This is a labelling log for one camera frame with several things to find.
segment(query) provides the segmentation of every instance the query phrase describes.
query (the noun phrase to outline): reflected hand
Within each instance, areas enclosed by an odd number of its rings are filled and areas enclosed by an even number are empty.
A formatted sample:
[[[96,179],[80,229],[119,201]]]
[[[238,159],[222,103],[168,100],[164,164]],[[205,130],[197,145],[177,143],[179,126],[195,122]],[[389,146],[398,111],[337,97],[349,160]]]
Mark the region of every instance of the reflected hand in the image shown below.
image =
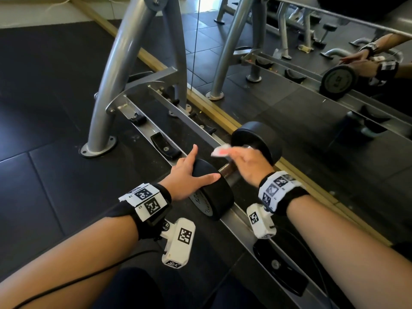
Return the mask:
[[[369,51],[368,50],[362,50],[358,53],[355,54],[351,54],[347,57],[342,57],[339,61],[339,64],[349,64],[352,63],[354,61],[363,61],[366,60],[368,58],[369,55]]]
[[[259,187],[262,179],[274,171],[260,150],[232,147],[229,149],[229,156],[245,181],[254,187]]]
[[[359,76],[373,78],[376,76],[379,64],[369,61],[355,61],[349,64],[349,67],[353,68]]]
[[[159,182],[169,191],[172,201],[185,199],[201,187],[219,180],[219,173],[211,173],[201,177],[192,176],[196,155],[197,145],[193,144],[193,149],[188,156],[180,158],[177,164],[172,167],[170,174]]]

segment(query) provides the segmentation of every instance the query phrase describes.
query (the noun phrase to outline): person's left hand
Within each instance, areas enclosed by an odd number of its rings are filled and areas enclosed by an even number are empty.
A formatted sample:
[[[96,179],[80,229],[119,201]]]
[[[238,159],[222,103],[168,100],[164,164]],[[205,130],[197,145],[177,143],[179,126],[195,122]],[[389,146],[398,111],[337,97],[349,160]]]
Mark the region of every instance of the person's left hand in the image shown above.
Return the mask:
[[[379,64],[369,60],[354,61],[348,65],[352,67],[359,76],[367,78],[375,77],[379,66]]]
[[[220,173],[211,173],[201,177],[193,177],[193,163],[197,155],[197,145],[187,157],[180,158],[176,166],[172,167],[170,174],[159,182],[170,193],[172,201],[180,201],[205,185],[219,180]]]

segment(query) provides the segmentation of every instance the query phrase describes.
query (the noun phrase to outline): dumbbell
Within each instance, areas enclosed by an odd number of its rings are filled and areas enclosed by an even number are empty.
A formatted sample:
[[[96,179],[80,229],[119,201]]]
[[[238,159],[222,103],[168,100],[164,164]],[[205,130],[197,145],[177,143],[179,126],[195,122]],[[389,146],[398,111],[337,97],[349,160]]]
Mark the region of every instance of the dumbbell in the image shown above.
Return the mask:
[[[348,65],[338,65],[329,69],[322,77],[319,93],[337,100],[354,88],[358,74]]]
[[[323,25],[323,29],[326,30],[325,33],[322,36],[321,40],[315,40],[313,41],[313,46],[316,46],[317,48],[320,48],[323,50],[326,46],[326,43],[323,42],[329,32],[334,32],[336,30],[337,26],[332,25],[332,24],[325,24]]]
[[[250,121],[235,130],[230,144],[260,150],[271,165],[274,165],[282,155],[279,136],[270,127],[256,121]],[[189,198],[206,216],[212,220],[219,220],[233,206],[234,195],[231,186],[241,176],[233,161],[225,164],[219,170],[202,159],[197,159],[194,162],[192,174],[194,177],[209,173],[220,173],[221,177],[215,183],[200,188]]]

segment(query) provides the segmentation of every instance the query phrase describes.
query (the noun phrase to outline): screw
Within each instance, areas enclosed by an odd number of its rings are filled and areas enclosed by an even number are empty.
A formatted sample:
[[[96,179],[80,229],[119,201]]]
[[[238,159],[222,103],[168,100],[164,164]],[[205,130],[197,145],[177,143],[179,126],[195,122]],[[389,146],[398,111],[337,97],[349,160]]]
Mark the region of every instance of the screw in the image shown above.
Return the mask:
[[[277,261],[276,259],[272,260],[271,262],[272,268],[277,270],[280,268],[281,264],[279,263],[279,261]]]

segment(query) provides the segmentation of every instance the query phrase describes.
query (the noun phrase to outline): white cable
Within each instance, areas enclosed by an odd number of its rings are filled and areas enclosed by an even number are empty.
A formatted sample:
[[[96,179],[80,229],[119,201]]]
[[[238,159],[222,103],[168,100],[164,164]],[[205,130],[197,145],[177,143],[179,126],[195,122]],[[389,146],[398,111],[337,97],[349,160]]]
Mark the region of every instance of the white cable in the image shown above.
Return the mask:
[[[13,23],[13,24],[8,24],[8,25],[0,25],[0,28],[9,28],[9,27],[16,27],[16,26],[25,26],[25,25],[31,25],[33,23],[39,22],[40,20],[42,20],[44,18],[44,15],[46,15],[52,8],[56,7],[56,6],[60,6],[60,5],[64,5],[66,3],[69,3],[71,0],[65,0],[63,2],[60,3],[55,3],[50,5],[47,9],[44,10],[44,12],[39,15],[39,17],[36,20],[28,20],[26,22],[18,22],[18,23]],[[113,0],[108,0],[112,3],[125,3],[125,2],[120,2],[120,1],[113,1]]]

